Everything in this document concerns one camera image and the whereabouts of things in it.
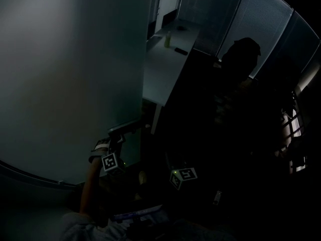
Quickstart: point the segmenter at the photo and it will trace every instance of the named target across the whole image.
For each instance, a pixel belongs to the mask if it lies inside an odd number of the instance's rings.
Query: person
[[[234,237],[225,230],[209,230],[200,225],[179,219],[171,222],[165,211],[151,213],[140,217],[140,221],[151,222],[152,227],[138,229],[140,236],[129,235],[129,229],[133,224],[133,219],[123,220],[122,223],[109,221],[105,228],[99,228],[93,216],[97,210],[95,195],[99,187],[99,174],[102,168],[100,157],[94,158],[89,167],[87,180],[85,182],[79,213],[71,212],[63,216],[61,241],[78,241],[78,240],[230,240]],[[139,183],[143,187],[147,183],[146,174],[142,171],[139,173]],[[135,199],[141,200],[143,197],[140,193],[135,195]]]

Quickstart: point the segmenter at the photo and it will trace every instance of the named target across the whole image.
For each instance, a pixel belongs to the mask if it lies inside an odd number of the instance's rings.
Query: table
[[[177,30],[183,26],[186,30]],[[167,32],[172,34],[171,45],[164,47]],[[190,53],[200,31],[200,25],[176,19],[173,23],[158,31],[148,42],[159,41],[146,52],[144,62],[143,98],[157,104],[151,133],[156,130],[161,109],[168,98],[189,56],[175,51],[178,47]]]

